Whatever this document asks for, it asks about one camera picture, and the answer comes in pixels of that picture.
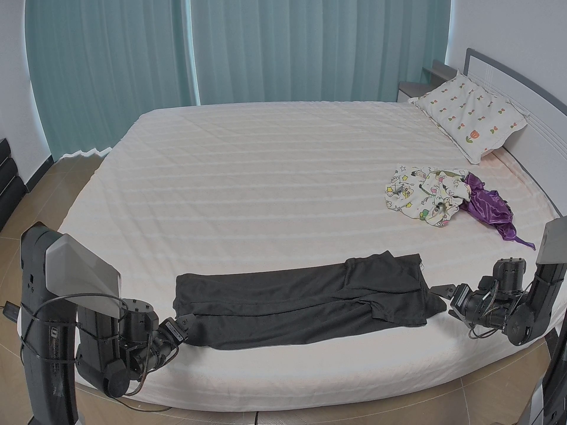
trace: curtain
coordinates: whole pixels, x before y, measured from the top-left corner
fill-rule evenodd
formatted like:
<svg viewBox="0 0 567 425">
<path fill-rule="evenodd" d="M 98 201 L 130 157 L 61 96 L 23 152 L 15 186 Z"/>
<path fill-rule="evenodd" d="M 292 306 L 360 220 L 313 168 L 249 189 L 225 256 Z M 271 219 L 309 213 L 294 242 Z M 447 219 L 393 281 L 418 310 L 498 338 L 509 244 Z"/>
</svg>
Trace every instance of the curtain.
<svg viewBox="0 0 567 425">
<path fill-rule="evenodd" d="M 26 0 L 30 77 L 54 159 L 114 146 L 150 110 L 195 105 L 188 0 Z"/>
<path fill-rule="evenodd" d="M 203 104 L 395 101 L 444 61 L 451 0 L 190 0 Z"/>
</svg>

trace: fitted sheet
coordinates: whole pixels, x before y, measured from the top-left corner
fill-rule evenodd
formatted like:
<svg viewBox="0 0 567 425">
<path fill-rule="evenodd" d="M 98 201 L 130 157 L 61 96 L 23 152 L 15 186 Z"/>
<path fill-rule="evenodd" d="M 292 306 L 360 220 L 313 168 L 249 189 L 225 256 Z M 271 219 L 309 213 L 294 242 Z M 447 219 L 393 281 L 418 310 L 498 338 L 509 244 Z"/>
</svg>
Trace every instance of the fitted sheet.
<svg viewBox="0 0 567 425">
<path fill-rule="evenodd" d="M 122 296 L 173 316 L 179 274 L 265 272 L 390 251 L 420 253 L 430 286 L 476 287 L 502 257 L 536 252 L 458 212 L 443 228 L 386 208 L 398 163 L 465 168 L 500 191 L 519 237 L 539 248 L 557 215 L 504 150 L 472 166 L 407 103 L 252 103 L 142 115 L 81 191 L 60 231 L 122 275 Z M 550 328 L 563 316 L 562 287 Z M 136 398 L 212 411 L 284 410 L 375 400 L 456 379 L 522 348 L 470 340 L 440 313 L 300 346 L 221 351 L 183 345 Z"/>
</svg>

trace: purple satin cloth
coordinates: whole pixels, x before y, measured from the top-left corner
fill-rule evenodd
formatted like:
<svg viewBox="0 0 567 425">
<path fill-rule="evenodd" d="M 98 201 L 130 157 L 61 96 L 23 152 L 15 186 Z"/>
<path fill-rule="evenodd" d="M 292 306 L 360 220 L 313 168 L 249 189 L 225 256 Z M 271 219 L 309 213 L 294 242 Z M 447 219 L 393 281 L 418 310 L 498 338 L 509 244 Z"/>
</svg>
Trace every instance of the purple satin cloth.
<svg viewBox="0 0 567 425">
<path fill-rule="evenodd" d="M 516 241 L 535 250 L 535 244 L 517 237 L 516 228 L 512 224 L 514 213 L 497 190 L 484 190 L 484 183 L 472 173 L 468 174 L 464 182 L 471 187 L 471 201 L 463 201 L 461 209 L 468 211 L 480 222 L 495 227 L 505 241 Z"/>
</svg>

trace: pillow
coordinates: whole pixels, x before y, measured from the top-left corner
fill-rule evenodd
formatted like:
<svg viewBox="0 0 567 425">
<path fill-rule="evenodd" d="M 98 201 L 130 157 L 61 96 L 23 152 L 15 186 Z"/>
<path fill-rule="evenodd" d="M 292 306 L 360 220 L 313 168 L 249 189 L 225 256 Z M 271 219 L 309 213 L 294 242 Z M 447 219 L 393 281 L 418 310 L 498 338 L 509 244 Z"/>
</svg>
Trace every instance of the pillow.
<svg viewBox="0 0 567 425">
<path fill-rule="evenodd" d="M 489 93 L 461 73 L 409 102 L 435 121 L 472 164 L 527 125 L 507 99 Z"/>
</svg>

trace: white pillow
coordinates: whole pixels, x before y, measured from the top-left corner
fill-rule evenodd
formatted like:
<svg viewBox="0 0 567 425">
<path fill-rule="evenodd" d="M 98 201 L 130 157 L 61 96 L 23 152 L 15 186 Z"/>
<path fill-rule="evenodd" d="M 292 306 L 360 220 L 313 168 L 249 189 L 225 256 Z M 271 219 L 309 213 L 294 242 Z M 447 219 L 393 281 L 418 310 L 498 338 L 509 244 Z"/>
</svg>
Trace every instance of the white pillow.
<svg viewBox="0 0 567 425">
<path fill-rule="evenodd" d="M 484 154 L 500 148 L 512 132 L 527 125 L 508 100 L 461 73 L 409 102 L 432 118 L 472 164 L 478 164 Z"/>
</svg>

